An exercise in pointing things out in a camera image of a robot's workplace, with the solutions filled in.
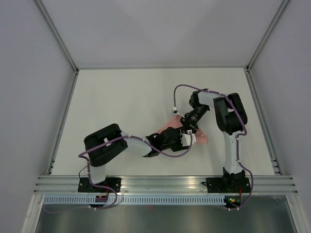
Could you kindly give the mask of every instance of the pink object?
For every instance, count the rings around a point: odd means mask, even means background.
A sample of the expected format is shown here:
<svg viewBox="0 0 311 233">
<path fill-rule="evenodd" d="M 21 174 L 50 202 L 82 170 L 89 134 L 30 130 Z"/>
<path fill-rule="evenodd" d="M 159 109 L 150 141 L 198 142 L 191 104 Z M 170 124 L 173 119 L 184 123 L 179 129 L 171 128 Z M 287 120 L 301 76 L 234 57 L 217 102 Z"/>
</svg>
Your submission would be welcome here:
<svg viewBox="0 0 311 233">
<path fill-rule="evenodd" d="M 175 129 L 182 127 L 183 125 L 180 123 L 180 118 L 181 118 L 181 115 L 173 116 L 162 129 L 157 131 L 157 133 L 161 133 L 163 130 L 167 129 L 168 127 L 172 127 Z M 207 136 L 203 133 L 202 130 L 199 129 L 195 133 L 195 137 L 196 137 L 196 143 L 207 144 Z"/>
</svg>

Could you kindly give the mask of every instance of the purple cable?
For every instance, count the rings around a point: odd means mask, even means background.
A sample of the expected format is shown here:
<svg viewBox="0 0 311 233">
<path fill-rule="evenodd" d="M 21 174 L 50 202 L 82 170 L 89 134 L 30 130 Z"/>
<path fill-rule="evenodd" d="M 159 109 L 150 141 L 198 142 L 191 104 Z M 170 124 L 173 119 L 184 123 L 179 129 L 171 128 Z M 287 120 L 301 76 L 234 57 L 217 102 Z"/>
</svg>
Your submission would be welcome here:
<svg viewBox="0 0 311 233">
<path fill-rule="evenodd" d="M 167 153 L 164 153 L 164 152 L 158 150 L 157 148 L 155 148 L 154 146 L 152 146 L 150 143 L 146 142 L 143 138 L 127 135 L 127 136 L 117 137 L 117 138 L 115 138 L 115 139 L 112 139 L 112 140 L 110 140 L 110 141 L 108 141 L 108 142 L 102 143 L 102 144 L 100 144 L 100 145 L 98 145 L 98 146 L 96 146 L 96 147 L 93 147 L 93 148 L 91 148 L 91 149 L 89 149 L 89 150 L 86 150 L 86 151 L 82 152 L 81 154 L 78 155 L 78 157 L 79 157 L 79 158 L 83 158 L 83 159 L 85 159 L 85 160 L 87 161 L 87 176 L 88 176 L 89 183 L 90 183 L 92 186 L 97 187 L 97 188 L 109 189 L 109 190 L 111 190 L 111 191 L 115 194 L 115 196 L 116 196 L 116 198 L 114 199 L 114 201 L 113 201 L 110 205 L 108 205 L 108 206 L 103 206 L 103 207 L 97 207 L 97 209 L 108 209 L 108 208 L 111 208 L 111 207 L 116 203 L 116 201 L 117 201 L 117 199 L 118 199 L 118 195 L 117 195 L 117 193 L 116 193 L 115 190 L 113 190 L 112 188 L 110 188 L 110 187 L 108 187 L 108 186 L 102 186 L 102 185 L 97 185 L 97 184 L 94 184 L 94 183 L 93 183 L 93 181 L 92 181 L 92 179 L 91 179 L 91 174 L 90 174 L 90 160 L 89 160 L 87 157 L 85 157 L 84 155 L 85 155 L 85 154 L 88 154 L 88 153 L 91 153 L 92 151 L 97 150 L 97 149 L 99 149 L 99 148 L 102 148 L 102 147 L 106 146 L 107 144 L 111 144 L 111 143 L 114 143 L 114 142 L 116 142 L 116 141 L 118 141 L 118 140 L 125 139 L 125 138 L 133 138 L 133 139 L 139 140 L 139 141 L 141 141 L 141 142 L 147 144 L 149 147 L 151 147 L 151 148 L 154 149 L 155 151 L 157 151 L 157 152 L 159 152 L 159 153 L 161 153 L 161 154 L 163 154 L 163 155 L 165 155 L 165 156 L 171 157 L 171 158 L 178 158 L 178 157 L 184 156 L 185 154 L 187 154 L 187 153 L 189 152 L 189 150 L 191 149 L 191 146 L 192 146 L 192 135 L 190 134 L 190 145 L 189 145 L 189 147 L 187 148 L 187 150 L 186 150 L 184 153 L 179 154 L 179 155 L 170 155 L 170 154 L 167 154 Z"/>
<path fill-rule="evenodd" d="M 192 88 L 192 89 L 198 90 L 198 91 L 203 91 L 203 92 L 207 92 L 207 93 L 213 93 L 213 94 L 217 94 L 217 95 L 220 95 L 220 96 L 224 97 L 224 98 L 226 99 L 226 101 L 230 104 L 230 106 L 231 106 L 231 108 L 233 109 L 234 113 L 237 115 L 237 118 L 238 118 L 238 120 L 239 120 L 239 122 L 240 122 L 240 124 L 242 125 L 242 128 L 243 128 L 243 133 L 237 134 L 237 161 L 238 161 L 238 164 L 239 164 L 244 170 L 246 170 L 246 171 L 250 174 L 250 176 L 251 176 L 251 182 L 252 182 L 252 184 L 251 184 L 251 190 L 250 190 L 250 192 L 249 192 L 249 194 L 248 194 L 248 196 L 247 196 L 245 202 L 244 202 L 239 208 L 243 207 L 243 206 L 249 201 L 249 198 L 251 197 L 251 195 L 252 195 L 252 193 L 253 193 L 254 177 L 253 177 L 253 173 L 252 173 L 249 169 L 247 169 L 246 167 L 244 167 L 244 166 L 242 165 L 241 162 L 239 162 L 239 161 L 240 161 L 240 156 L 239 156 L 239 137 L 240 137 L 240 136 L 245 136 L 245 135 L 247 135 L 247 130 L 246 130 L 245 124 L 244 124 L 244 122 L 243 122 L 243 120 L 242 120 L 240 114 L 238 113 L 237 109 L 236 109 L 235 106 L 233 105 L 232 101 L 228 98 L 228 96 L 226 96 L 226 95 L 224 95 L 224 94 L 221 94 L 221 93 L 219 93 L 219 92 L 217 92 L 217 91 L 211 91 L 211 90 L 209 90 L 209 89 L 208 89 L 208 90 L 203 90 L 203 89 L 199 89 L 199 88 L 197 88 L 197 87 L 194 87 L 194 86 L 191 86 L 191 85 L 187 85 L 187 84 L 180 84 L 180 85 L 177 85 L 177 86 L 175 87 L 175 89 L 174 89 L 174 94 L 173 94 L 173 95 L 174 95 L 174 107 L 176 107 L 176 90 L 177 90 L 177 88 L 180 87 L 180 86 L 186 86 L 186 87 L 190 87 L 190 88 Z"/>
</svg>

